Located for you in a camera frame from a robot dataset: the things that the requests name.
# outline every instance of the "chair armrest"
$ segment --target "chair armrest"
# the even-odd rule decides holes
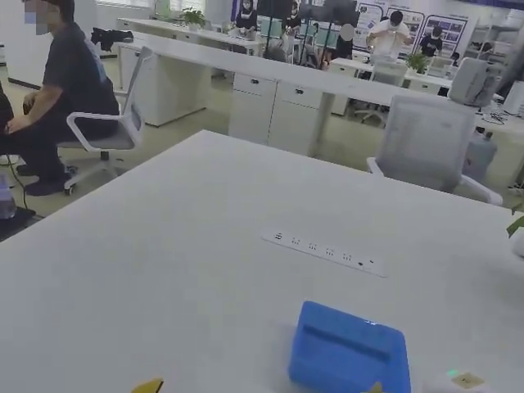
[[[84,149],[86,151],[92,152],[97,152],[101,149],[93,147],[91,143],[89,143],[82,131],[79,129],[79,126],[76,125],[77,119],[114,120],[120,123],[122,122],[122,116],[119,115],[98,115],[93,113],[73,112],[69,116],[67,116],[67,125],[69,125],[69,127],[71,128],[71,131],[73,131],[79,142],[82,143]]]
[[[377,174],[378,176],[384,176],[384,173],[377,165],[377,160],[375,157],[369,157],[366,162],[368,163],[368,170],[371,174]]]
[[[125,92],[124,90],[115,90],[113,92],[115,94],[115,97],[127,97],[128,92]]]
[[[473,180],[466,175],[462,175],[460,184],[472,188],[474,191],[478,192],[478,194],[481,197],[484,197],[490,205],[501,206],[503,203],[503,199],[499,194],[491,191],[488,187],[480,184],[476,180]]]

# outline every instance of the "poster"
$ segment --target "poster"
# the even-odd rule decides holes
[[[353,45],[367,52],[368,45],[366,45],[366,38],[368,37],[369,30],[380,22],[380,19],[384,16],[384,10],[382,10],[380,6],[367,4],[366,2],[361,2],[357,6],[357,10],[360,12],[360,18],[355,29]]]
[[[409,35],[413,39],[411,45],[402,45],[400,49],[400,57],[405,57],[416,48],[415,44],[418,44],[418,36],[422,31],[422,24],[424,22],[424,14],[415,11],[402,10],[400,8],[390,7],[387,10],[387,15],[390,16],[394,11],[401,11],[404,14],[403,22],[408,26]]]
[[[466,24],[468,23],[465,19],[450,18],[448,16],[438,16],[430,15],[426,19],[426,24],[424,25],[423,33],[418,38],[418,43],[422,38],[431,34],[435,26],[440,26],[442,28],[442,56],[450,57],[453,52],[455,52],[459,41],[462,38]]]

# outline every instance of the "desk surface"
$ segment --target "desk surface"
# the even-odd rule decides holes
[[[219,41],[221,43],[228,43],[230,45],[238,45],[240,47],[256,48],[260,46],[258,41],[250,41],[247,39],[231,37],[227,34],[219,33],[211,30],[198,30],[191,31],[188,27],[175,25],[173,23],[166,22],[164,20],[152,20],[152,19],[132,19],[132,18],[119,18],[123,22],[142,25],[146,27],[152,27],[156,29],[163,29],[172,31],[175,33],[184,33],[188,35],[195,35],[200,38],[209,39],[211,41]]]
[[[332,65],[345,66],[345,67],[355,68],[356,70],[373,72],[373,65],[371,64],[364,64],[362,61],[343,59],[340,57],[333,60]],[[416,80],[424,84],[434,84],[437,86],[441,86],[443,88],[451,88],[451,83],[453,82],[452,80],[445,79],[445,78],[437,78],[435,76],[420,75],[420,74],[415,74],[415,75],[406,74],[404,78],[407,80]]]
[[[451,368],[515,391],[524,263],[508,210],[202,132],[0,244],[10,393],[293,393],[302,302],[400,329],[413,392]],[[381,259],[379,278],[260,238]]]
[[[279,61],[270,61],[263,57],[246,56],[214,47],[158,37],[152,34],[139,32],[133,32],[133,34],[135,36],[134,42],[117,43],[117,45],[137,51],[146,46],[161,56],[256,78],[294,84],[302,88],[312,88],[324,93],[340,94],[378,105],[389,106],[394,96],[416,97],[436,101],[447,100],[446,97],[438,97],[429,93],[362,79],[347,78],[321,70],[299,67]],[[524,120],[521,119],[515,118],[505,125],[492,128],[491,124],[482,120],[481,116],[478,116],[477,125],[489,130],[493,129],[495,132],[510,133],[518,137],[524,137]]]

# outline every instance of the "power strip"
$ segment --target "power strip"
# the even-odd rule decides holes
[[[384,264],[381,261],[353,255],[353,253],[339,247],[325,246],[318,242],[305,240],[300,236],[291,235],[290,233],[279,230],[271,230],[263,233],[262,238],[267,242],[304,252],[317,258],[322,258],[323,260],[329,260],[335,264],[341,264],[348,268],[357,269],[379,277],[387,277]]]

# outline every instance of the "blue tray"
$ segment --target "blue tray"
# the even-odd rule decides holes
[[[387,393],[411,392],[401,332],[311,301],[302,305],[288,372],[322,393],[362,393],[376,382]]]

